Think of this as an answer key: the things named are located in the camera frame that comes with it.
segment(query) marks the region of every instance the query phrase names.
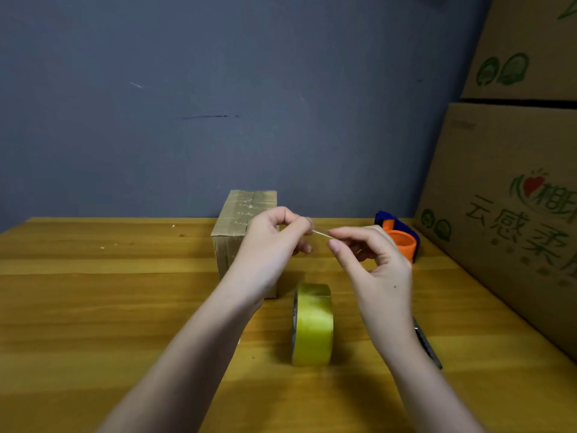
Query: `yellow tape roll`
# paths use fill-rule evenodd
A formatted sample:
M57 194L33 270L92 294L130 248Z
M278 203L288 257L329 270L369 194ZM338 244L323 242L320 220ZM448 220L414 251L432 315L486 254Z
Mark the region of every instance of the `yellow tape roll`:
M328 365L332 353L332 331L332 301L328 285L300 283L292 309L292 365Z

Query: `gray wall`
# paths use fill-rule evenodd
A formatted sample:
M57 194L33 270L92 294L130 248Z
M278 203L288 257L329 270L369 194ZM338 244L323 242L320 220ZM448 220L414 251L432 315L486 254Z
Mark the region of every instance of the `gray wall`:
M216 216L236 188L410 216L488 4L0 0L0 229Z

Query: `red heart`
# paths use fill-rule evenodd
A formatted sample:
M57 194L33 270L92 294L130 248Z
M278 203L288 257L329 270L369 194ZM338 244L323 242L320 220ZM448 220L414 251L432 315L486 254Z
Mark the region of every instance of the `red heart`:
M544 181L545 178L543 176L525 179L525 182L523 182L523 193L525 193L525 197L531 196L532 192L543 185Z

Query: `person's right hand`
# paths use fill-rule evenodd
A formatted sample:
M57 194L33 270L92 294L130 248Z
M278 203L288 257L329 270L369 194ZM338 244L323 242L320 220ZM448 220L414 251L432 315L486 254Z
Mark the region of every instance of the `person's right hand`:
M387 360L416 340L411 263L378 225L336 228L329 233L338 240L330 240L328 247L350 276L369 336ZM378 266L370 272L360 263L367 258Z

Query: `small cardboard box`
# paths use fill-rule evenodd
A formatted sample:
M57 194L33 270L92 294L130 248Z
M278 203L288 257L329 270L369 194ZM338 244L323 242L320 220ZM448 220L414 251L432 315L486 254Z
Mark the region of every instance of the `small cardboard box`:
M415 225L577 360L577 111L451 104Z
M211 233L220 279L233 263L251 219L275 207L276 191L232 190L228 194ZM266 298L276 298L276 285L271 286Z
M577 100L577 0L493 0L462 97Z

